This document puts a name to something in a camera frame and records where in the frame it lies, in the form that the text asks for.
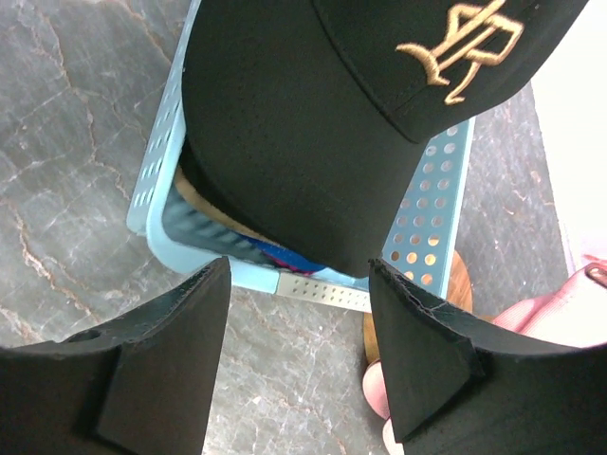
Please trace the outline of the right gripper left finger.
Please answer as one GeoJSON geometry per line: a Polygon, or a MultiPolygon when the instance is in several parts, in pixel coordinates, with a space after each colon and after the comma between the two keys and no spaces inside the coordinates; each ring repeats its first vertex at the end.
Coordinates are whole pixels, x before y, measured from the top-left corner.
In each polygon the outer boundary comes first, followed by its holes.
{"type": "Polygon", "coordinates": [[[61,342],[1,352],[5,454],[198,454],[230,306],[229,261],[61,342]]]}

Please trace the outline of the black cap gold R logo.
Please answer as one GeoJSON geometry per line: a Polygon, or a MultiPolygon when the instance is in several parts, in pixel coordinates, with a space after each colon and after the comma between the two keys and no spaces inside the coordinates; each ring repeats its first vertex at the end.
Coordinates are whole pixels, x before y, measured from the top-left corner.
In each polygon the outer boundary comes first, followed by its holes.
{"type": "Polygon", "coordinates": [[[581,1],[204,1],[179,168],[233,225],[342,274],[378,258],[429,140],[519,92],[581,1]]]}

